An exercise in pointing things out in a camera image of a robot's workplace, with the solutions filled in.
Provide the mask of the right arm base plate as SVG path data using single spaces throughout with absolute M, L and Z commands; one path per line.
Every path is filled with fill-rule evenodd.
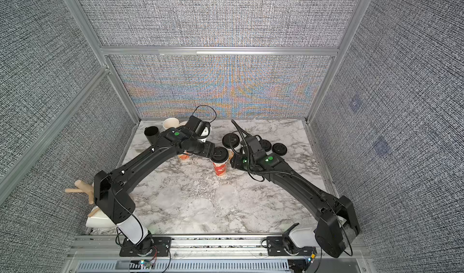
M 265 239 L 264 247 L 271 257 L 311 256 L 316 252 L 316 248 L 313 246 L 299 248 L 289 238 L 283 236 L 268 236 Z

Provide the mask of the black lid back right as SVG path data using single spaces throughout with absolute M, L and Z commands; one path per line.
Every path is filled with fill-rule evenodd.
M 274 143 L 272 151 L 279 156 L 284 156 L 288 153 L 288 148 L 283 143 Z

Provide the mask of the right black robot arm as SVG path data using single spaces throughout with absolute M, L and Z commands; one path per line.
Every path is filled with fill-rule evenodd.
M 338 258 L 352 249 L 351 243 L 360 234 L 360 223 L 349 198 L 337 198 L 318 188 L 280 155 L 267 154 L 255 136 L 245 137 L 241 144 L 244 153 L 234 155 L 230 161 L 232 168 L 261 176 L 296 198 L 317 221 L 315 241 L 329 256 Z

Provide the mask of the wooden peg rack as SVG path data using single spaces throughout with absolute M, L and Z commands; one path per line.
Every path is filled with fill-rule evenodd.
M 65 193 L 84 193 L 88 197 L 89 205 L 95 204 L 95 196 L 94 196 L 94 185 L 88 184 L 85 181 L 77 180 L 74 182 L 75 188 L 66 188 L 64 190 Z

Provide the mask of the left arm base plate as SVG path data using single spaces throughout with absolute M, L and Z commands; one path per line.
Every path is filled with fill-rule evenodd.
M 120 257 L 168 257 L 171 247 L 171 237 L 147 237 L 140 244 L 134 245 L 125 238 L 120 252 Z

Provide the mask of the black lid front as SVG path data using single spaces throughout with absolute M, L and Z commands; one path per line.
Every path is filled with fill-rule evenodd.
M 213 150 L 211 161 L 216 164 L 222 164 L 229 160 L 229 152 L 226 148 L 218 146 Z
M 240 138 L 234 133 L 228 133 L 222 137 L 222 145 L 226 149 L 237 149 L 240 146 Z

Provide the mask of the red paper cup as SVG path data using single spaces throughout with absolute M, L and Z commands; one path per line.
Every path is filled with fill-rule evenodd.
M 218 177 L 223 177 L 227 171 L 227 161 L 222 163 L 213 163 L 215 174 Z

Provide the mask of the white mug on rack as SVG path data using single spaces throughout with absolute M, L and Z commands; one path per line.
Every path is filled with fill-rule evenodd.
M 99 208 L 95 208 L 90 212 L 86 222 L 88 228 L 113 228 L 115 226 L 116 224 Z

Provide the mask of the black lid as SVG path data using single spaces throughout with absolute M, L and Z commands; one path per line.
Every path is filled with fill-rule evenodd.
M 226 148 L 218 146 L 213 150 L 211 161 L 216 164 L 222 164 L 229 160 L 229 152 Z
M 283 143 L 274 143 L 272 151 L 279 156 L 284 156 L 288 153 L 288 148 Z
M 228 133 L 222 137 L 222 145 L 226 149 L 237 149 L 240 146 L 240 138 L 234 133 Z
M 262 139 L 259 142 L 261 147 L 265 150 L 265 152 L 269 152 L 272 150 L 272 144 L 270 141 Z

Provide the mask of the black lid back middle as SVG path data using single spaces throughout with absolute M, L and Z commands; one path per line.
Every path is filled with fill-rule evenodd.
M 272 144 L 270 141 L 262 139 L 259 142 L 261 147 L 265 150 L 265 152 L 269 152 L 272 150 Z

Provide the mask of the black cylindrical cup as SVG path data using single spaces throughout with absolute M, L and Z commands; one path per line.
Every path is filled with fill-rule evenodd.
M 160 135 L 160 130 L 156 126 L 150 126 L 145 128 L 144 135 L 151 146 L 155 145 L 158 141 L 158 137 Z

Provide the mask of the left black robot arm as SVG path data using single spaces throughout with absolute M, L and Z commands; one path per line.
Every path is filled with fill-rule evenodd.
M 215 144 L 203 141 L 203 132 L 211 132 L 211 123 L 194 115 L 178 128 L 167 128 L 157 141 L 137 157 L 113 171 L 100 171 L 94 177 L 94 204 L 105 213 L 125 236 L 121 249 L 139 256 L 152 253 L 152 234 L 135 216 L 135 203 L 129 193 L 151 172 L 169 159 L 190 153 L 210 159 Z

